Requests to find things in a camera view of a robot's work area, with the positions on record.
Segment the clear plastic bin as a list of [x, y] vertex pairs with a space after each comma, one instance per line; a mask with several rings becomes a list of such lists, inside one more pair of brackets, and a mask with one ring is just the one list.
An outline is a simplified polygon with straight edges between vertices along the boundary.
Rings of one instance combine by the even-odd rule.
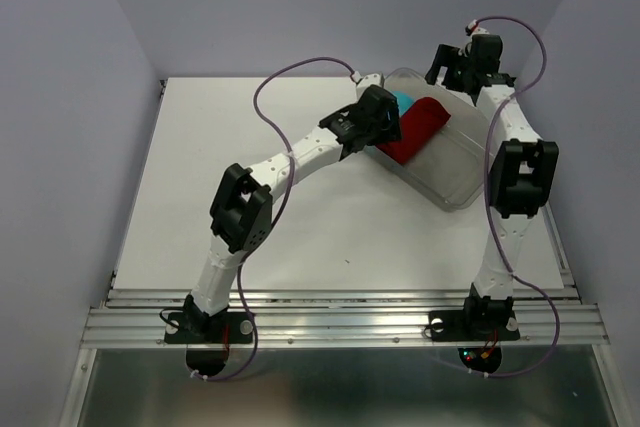
[[384, 88], [413, 100], [433, 98], [451, 118], [405, 165], [376, 147], [367, 147], [366, 154], [441, 210], [469, 207], [482, 191], [488, 120], [468, 95], [449, 91], [440, 83], [429, 85], [423, 74], [410, 68], [386, 76]]

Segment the rolled light blue t shirt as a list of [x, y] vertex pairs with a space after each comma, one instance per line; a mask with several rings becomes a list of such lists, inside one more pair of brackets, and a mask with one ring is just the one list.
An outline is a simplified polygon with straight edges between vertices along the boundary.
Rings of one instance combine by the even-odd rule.
[[362, 95], [367, 112], [369, 143], [404, 165], [421, 146], [420, 111], [411, 97], [378, 87]]

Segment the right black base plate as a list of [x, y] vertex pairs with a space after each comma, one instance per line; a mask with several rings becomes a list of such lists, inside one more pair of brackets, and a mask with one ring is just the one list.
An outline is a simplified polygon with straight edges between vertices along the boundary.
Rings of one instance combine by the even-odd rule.
[[434, 342], [517, 341], [521, 338], [518, 329], [508, 330], [503, 321], [471, 318], [462, 310], [431, 311], [423, 333]]

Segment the aluminium mounting rail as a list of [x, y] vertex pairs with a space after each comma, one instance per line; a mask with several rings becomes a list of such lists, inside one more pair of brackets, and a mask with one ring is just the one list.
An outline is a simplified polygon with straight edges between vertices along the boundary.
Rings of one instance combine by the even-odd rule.
[[[156, 349], [165, 347], [163, 308], [178, 303], [177, 292], [114, 291], [87, 317], [81, 345], [86, 349]], [[256, 316], [264, 349], [339, 347], [429, 347], [423, 330], [437, 310], [459, 309], [460, 291], [280, 291], [246, 295]], [[573, 287], [555, 290], [553, 302], [530, 291], [516, 294], [518, 345], [546, 346], [560, 320], [561, 345], [609, 342], [597, 306], [582, 302]], [[553, 316], [551, 309], [559, 314]]]

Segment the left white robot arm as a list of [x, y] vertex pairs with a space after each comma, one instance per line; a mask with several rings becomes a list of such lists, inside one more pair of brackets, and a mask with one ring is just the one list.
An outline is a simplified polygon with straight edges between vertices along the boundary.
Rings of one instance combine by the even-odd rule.
[[169, 324], [202, 341], [216, 341], [228, 324], [233, 285], [248, 257], [266, 241], [296, 184], [368, 146], [401, 138], [396, 97], [379, 85], [361, 90], [356, 102], [320, 120], [285, 150], [260, 163], [230, 165], [210, 207], [210, 250], [180, 316]]

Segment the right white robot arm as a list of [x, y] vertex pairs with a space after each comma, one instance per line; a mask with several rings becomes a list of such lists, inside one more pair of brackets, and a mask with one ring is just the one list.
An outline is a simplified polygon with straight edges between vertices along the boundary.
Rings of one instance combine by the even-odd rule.
[[484, 200], [489, 235], [462, 308], [433, 311], [425, 333], [435, 342], [519, 339], [513, 311], [515, 265], [531, 221], [549, 199], [559, 147], [531, 127], [515, 80], [500, 70], [500, 36], [480, 30], [463, 48], [440, 45], [425, 79], [468, 95], [489, 122]]

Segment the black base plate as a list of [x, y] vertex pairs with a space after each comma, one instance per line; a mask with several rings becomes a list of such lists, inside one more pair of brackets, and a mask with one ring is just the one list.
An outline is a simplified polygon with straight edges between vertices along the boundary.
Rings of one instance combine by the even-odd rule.
[[518, 329], [508, 330], [503, 321], [471, 318], [462, 310], [431, 311], [423, 333], [434, 342], [517, 341], [521, 338]]
[[191, 326], [178, 310], [161, 311], [165, 324], [164, 342], [169, 345], [249, 345], [254, 328], [246, 312], [222, 312], [206, 320], [203, 327]]

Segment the red t shirt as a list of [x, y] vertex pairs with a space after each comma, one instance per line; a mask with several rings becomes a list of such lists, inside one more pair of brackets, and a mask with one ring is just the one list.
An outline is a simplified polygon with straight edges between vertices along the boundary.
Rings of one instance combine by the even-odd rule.
[[396, 97], [402, 138], [377, 145], [377, 149], [400, 165], [412, 160], [448, 123], [451, 114], [432, 97], [414, 99], [402, 92]]

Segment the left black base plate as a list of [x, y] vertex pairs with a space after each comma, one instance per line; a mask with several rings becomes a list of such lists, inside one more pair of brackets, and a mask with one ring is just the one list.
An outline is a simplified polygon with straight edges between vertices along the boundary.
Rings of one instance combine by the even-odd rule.
[[254, 328], [246, 312], [222, 312], [206, 320], [203, 327], [191, 326], [178, 310], [161, 311], [165, 324], [164, 342], [169, 345], [249, 345]]

